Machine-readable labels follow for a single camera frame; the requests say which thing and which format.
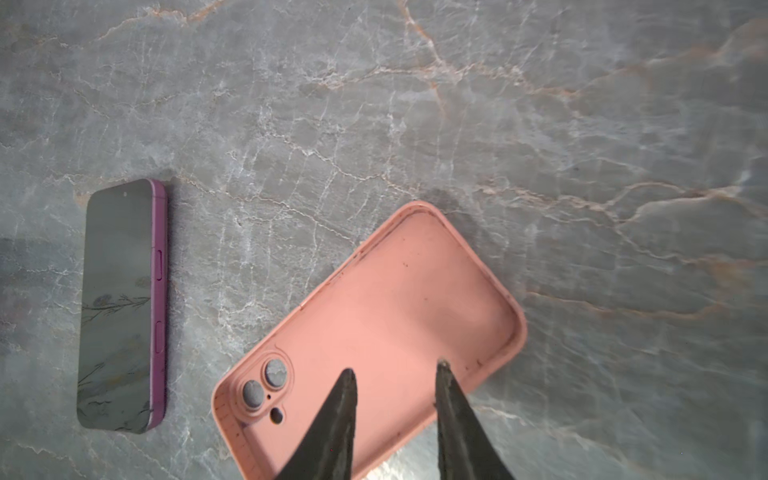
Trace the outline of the pink phone case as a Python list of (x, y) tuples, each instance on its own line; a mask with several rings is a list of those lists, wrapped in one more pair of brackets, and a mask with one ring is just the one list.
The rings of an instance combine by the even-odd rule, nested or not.
[(219, 381), (213, 416), (242, 476), (273, 479), (351, 369), (360, 479), (436, 419), (440, 360), (470, 392), (526, 338), (509, 291), (436, 207), (414, 201)]

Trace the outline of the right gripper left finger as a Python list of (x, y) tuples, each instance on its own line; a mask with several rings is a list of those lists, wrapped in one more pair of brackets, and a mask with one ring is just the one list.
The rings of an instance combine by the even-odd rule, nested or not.
[(358, 390), (352, 369), (344, 369), (296, 451), (276, 479), (352, 477)]

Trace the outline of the black phone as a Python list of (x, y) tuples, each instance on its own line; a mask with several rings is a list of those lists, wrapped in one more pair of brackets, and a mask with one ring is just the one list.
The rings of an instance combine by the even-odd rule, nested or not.
[(143, 434), (166, 408), (168, 198), (155, 179), (95, 192), (86, 210), (76, 412)]

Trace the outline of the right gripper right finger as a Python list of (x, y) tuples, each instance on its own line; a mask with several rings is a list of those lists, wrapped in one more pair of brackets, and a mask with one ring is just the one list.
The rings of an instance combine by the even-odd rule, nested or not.
[(450, 364), (437, 364), (435, 398), (441, 479), (513, 480), (483, 430)]

